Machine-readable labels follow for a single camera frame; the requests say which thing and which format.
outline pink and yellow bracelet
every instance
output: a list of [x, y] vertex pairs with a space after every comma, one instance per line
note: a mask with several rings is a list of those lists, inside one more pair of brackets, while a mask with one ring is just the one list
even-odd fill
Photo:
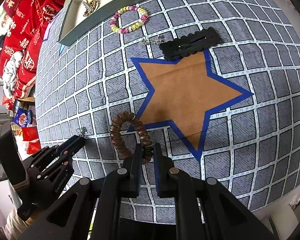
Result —
[[[140, 19], [136, 23], [132, 24], [129, 27], [126, 27], [123, 29], [118, 28], [115, 25], [115, 23], [116, 23], [117, 19], [119, 18], [119, 16], [126, 11], [137, 11], [141, 15]], [[148, 12], [144, 8], [141, 8], [138, 6], [126, 6], [126, 7], [122, 7], [120, 10], [118, 10], [114, 14], [114, 16], [111, 18], [110, 28], [112, 29], [113, 32], [116, 32], [116, 33], [130, 33], [130, 32], [133, 32], [133, 31], [139, 29], [142, 25], [144, 25], [147, 19], [148, 19]]]

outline black hair clip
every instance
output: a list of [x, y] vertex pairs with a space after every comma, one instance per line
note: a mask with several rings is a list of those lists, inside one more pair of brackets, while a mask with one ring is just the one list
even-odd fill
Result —
[[190, 33], [173, 41], [161, 43], [159, 48], [164, 54], [164, 59], [170, 61], [195, 54], [221, 42], [222, 39], [216, 30], [209, 27], [194, 34]]

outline brown coil hair tie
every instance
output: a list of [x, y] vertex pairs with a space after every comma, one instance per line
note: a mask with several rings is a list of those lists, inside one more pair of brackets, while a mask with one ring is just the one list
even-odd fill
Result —
[[152, 141], [150, 141], [150, 135], [148, 131], [143, 126], [142, 122], [139, 121], [138, 117], [135, 117], [134, 113], [129, 113], [124, 111], [123, 113], [118, 113], [117, 118], [112, 118], [113, 125], [110, 125], [110, 140], [117, 152], [123, 157], [127, 158], [132, 156], [130, 150], [126, 147], [122, 137], [121, 137], [121, 127], [125, 122], [130, 122], [134, 129], [139, 135], [140, 142], [143, 148], [143, 164], [148, 163], [153, 156]]

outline silver bolt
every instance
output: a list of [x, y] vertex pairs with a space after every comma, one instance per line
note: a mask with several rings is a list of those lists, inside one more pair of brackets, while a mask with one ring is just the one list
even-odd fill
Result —
[[206, 179], [206, 182], [209, 184], [209, 185], [216, 185], [217, 184], [217, 180], [215, 178], [207, 178]]
[[120, 168], [120, 169], [117, 170], [117, 173], [120, 174], [120, 175], [126, 174], [127, 173], [127, 169]]
[[90, 181], [90, 179], [88, 179], [88, 178], [82, 178], [82, 179], [80, 179], [79, 183], [81, 185], [87, 185], [89, 183], [89, 181]]
[[179, 170], [178, 168], [174, 168], [174, 167], [169, 169], [169, 172], [170, 172], [171, 174], [178, 174], [179, 171], [180, 171], [180, 170]]

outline orange star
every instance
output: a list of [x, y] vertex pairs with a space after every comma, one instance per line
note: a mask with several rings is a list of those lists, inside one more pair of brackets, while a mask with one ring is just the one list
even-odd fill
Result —
[[170, 62], [131, 59], [149, 89], [137, 116], [146, 128], [170, 125], [197, 159], [202, 154], [210, 115], [251, 96], [213, 74], [206, 64], [209, 53], [205, 54], [198, 52]]

